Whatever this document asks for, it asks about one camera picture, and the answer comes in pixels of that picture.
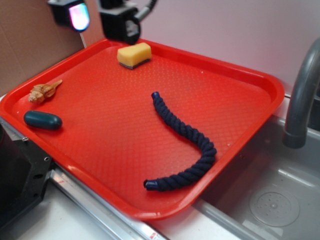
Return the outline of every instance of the conch shell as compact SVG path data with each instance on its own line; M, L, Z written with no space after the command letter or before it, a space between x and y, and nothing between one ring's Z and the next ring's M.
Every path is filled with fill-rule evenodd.
M62 83L62 80L59 80L52 85L50 84L38 84L33 87L30 91L28 101L31 103L40 104L45 99L50 98L56 92L56 87Z

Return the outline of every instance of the navy rope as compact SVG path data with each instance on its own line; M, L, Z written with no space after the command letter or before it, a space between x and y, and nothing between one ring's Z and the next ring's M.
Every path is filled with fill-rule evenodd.
M201 150L201 158L185 171L173 174L169 177L157 178L154 180L145 180L143 185L149 191L164 192L168 190L180 189L198 181L213 166L217 150L213 142L197 129L186 125L177 118L166 106L160 94L156 91L152 93L153 105L156 112L161 116L164 122L179 135L196 144Z

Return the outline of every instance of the sink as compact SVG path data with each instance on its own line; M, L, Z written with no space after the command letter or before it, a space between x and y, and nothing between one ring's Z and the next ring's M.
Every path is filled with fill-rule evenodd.
M284 124L284 119L272 116L200 200L206 203L207 215L236 226L251 239L316 240L320 133L309 129L305 146L291 149L282 143Z

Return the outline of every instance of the soap bar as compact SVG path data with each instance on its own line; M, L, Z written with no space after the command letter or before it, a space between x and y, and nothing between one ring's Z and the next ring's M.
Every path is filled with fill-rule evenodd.
M57 130L62 126L60 117L43 111L27 111L23 120L27 125L40 129Z
M117 59L122 66L129 69L148 62L151 59L151 47L145 42L118 49Z

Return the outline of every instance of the yellow sponge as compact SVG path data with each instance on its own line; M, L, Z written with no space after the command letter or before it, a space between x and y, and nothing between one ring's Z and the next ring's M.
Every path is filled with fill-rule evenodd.
M119 48L117 59L122 66L134 69L151 59L151 47L145 42L142 42Z

